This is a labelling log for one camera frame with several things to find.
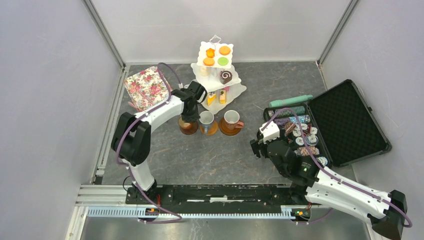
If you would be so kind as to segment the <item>dark brown wooden coaster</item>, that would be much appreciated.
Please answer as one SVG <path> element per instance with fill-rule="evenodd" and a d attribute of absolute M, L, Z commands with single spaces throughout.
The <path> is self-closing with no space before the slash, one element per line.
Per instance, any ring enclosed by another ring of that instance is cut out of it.
<path fill-rule="evenodd" d="M 197 127 L 192 128 L 180 128 L 180 131 L 185 135 L 192 135 L 198 130 Z"/>

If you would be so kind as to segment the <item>orange star pastry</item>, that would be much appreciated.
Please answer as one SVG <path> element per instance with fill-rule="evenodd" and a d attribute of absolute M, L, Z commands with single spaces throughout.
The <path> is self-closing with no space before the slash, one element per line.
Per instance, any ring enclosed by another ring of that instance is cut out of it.
<path fill-rule="evenodd" d="M 207 50 L 205 51 L 205 53 L 206 53 L 206 56 L 207 56 L 208 58 L 214 58 L 214 57 L 215 57 L 215 49 L 213 49 L 213 48 L 209 48 L 209 49 L 207 49 Z"/>

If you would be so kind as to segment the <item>green round macaron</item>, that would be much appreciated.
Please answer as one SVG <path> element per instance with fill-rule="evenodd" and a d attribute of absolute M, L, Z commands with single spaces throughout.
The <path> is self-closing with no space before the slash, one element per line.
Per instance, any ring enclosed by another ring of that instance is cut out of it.
<path fill-rule="evenodd" d="M 227 57 L 219 57 L 218 59 L 217 59 L 217 63 L 220 65 L 220 66 L 226 66 L 228 63 L 229 63 L 229 59 L 227 58 Z"/>

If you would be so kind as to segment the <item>cream round pastry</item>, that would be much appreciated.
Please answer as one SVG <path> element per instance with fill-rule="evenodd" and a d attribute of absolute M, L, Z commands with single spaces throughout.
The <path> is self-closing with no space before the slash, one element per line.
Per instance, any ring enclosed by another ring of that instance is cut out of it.
<path fill-rule="evenodd" d="M 200 66 L 199 67 L 199 74 L 203 77 L 208 77 L 210 74 L 210 69 L 207 66 Z"/>

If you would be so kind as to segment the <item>light orange wooden coaster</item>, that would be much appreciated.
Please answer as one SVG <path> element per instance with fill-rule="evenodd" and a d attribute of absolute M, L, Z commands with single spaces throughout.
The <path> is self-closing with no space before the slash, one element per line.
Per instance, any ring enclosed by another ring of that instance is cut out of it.
<path fill-rule="evenodd" d="M 218 123 L 216 120 L 209 124 L 200 123 L 200 131 L 202 134 L 206 136 L 214 135 L 219 129 Z"/>

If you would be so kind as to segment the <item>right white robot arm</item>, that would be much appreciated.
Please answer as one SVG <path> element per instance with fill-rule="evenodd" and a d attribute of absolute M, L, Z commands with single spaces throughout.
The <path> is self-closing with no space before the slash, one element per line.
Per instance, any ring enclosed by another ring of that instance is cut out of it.
<path fill-rule="evenodd" d="M 253 139 L 253 153 L 271 160 L 278 172 L 289 179 L 289 199 L 299 205 L 325 205 L 349 214 L 379 235 L 400 240 L 407 221 L 406 195 L 398 190 L 385 192 L 364 186 L 339 175 L 317 159 L 297 156 L 281 138 L 273 141 Z"/>

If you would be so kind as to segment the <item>orange yellow cake piece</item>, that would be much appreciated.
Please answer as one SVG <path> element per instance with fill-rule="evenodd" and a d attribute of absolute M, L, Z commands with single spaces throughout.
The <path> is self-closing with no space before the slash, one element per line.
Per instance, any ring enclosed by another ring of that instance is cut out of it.
<path fill-rule="evenodd" d="M 225 105 L 227 103 L 227 91 L 222 89 L 219 93 L 219 103 Z"/>

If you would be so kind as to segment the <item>white mug pink handle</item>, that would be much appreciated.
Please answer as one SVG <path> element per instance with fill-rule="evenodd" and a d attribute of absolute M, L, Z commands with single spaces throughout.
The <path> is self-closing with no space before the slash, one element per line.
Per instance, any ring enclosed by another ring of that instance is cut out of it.
<path fill-rule="evenodd" d="M 240 119 L 240 114 L 235 110 L 228 110 L 224 114 L 225 126 L 229 130 L 242 129 L 245 124 Z"/>

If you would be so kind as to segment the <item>yellow cake slice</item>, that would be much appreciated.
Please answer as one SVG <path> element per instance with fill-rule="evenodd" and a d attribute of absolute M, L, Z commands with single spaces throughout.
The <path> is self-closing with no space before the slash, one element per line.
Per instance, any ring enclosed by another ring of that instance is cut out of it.
<path fill-rule="evenodd" d="M 214 91 L 213 92 L 209 92 L 208 95 L 207 95 L 207 102 L 206 102 L 206 104 L 208 106 L 210 106 L 214 102 L 214 100 L 216 99 L 216 97 L 217 97 L 217 95 L 216 95 L 216 93 Z"/>

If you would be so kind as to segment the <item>chocolate swirl roll cake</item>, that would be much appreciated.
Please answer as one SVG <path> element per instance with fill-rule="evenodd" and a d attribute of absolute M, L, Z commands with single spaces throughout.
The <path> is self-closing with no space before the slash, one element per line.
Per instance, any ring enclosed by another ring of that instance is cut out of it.
<path fill-rule="evenodd" d="M 219 77 L 221 83 L 225 85 L 233 79 L 233 74 L 229 70 L 223 70 L 219 73 Z"/>

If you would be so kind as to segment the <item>pink-tipped metal tongs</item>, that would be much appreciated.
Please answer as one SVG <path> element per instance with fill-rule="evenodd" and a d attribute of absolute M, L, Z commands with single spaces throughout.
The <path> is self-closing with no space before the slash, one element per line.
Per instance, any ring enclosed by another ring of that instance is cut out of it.
<path fill-rule="evenodd" d="M 150 99 L 143 94 L 141 90 L 129 94 L 130 100 L 128 104 L 137 112 L 143 112 L 151 106 Z"/>

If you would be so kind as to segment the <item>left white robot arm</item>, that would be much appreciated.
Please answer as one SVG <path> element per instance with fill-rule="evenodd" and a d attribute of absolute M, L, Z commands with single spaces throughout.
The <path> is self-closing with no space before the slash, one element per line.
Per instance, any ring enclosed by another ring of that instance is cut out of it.
<path fill-rule="evenodd" d="M 200 83 L 192 81 L 187 88 L 172 90 L 167 99 L 148 110 L 120 115 L 111 149 L 115 151 L 117 163 L 127 168 L 139 189 L 137 196 L 145 204 L 151 204 L 157 198 L 157 190 L 152 187 L 156 180 L 147 163 L 152 133 L 176 116 L 185 123 L 196 123 L 200 118 L 198 104 L 207 95 Z"/>

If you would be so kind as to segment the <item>large brown wooden saucer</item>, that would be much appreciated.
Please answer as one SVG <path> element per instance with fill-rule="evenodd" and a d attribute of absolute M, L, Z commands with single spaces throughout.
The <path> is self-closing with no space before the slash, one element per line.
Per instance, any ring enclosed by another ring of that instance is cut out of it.
<path fill-rule="evenodd" d="M 218 127 L 220 131 L 227 136 L 235 136 L 242 130 L 241 128 L 228 129 L 224 118 L 220 119 Z"/>

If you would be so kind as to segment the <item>orange round macaron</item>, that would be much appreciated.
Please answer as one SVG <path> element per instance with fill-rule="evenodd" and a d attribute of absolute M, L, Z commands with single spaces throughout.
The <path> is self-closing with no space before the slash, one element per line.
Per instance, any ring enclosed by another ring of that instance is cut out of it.
<path fill-rule="evenodd" d="M 213 57 L 206 57 L 202 62 L 205 66 L 211 67 L 215 64 L 215 59 Z"/>
<path fill-rule="evenodd" d="M 219 53 L 223 56 L 227 56 L 231 53 L 231 48 L 228 45 L 223 45 L 219 48 Z"/>

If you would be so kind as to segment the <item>orange mug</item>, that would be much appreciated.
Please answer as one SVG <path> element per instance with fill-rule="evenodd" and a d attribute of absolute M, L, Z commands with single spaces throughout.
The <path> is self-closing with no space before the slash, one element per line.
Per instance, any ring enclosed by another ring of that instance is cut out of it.
<path fill-rule="evenodd" d="M 179 118 L 178 125 L 179 125 L 179 129 L 180 128 L 184 128 L 184 129 L 199 128 L 199 125 L 197 122 L 194 122 L 194 123 L 185 122 L 183 121 L 182 117 Z"/>

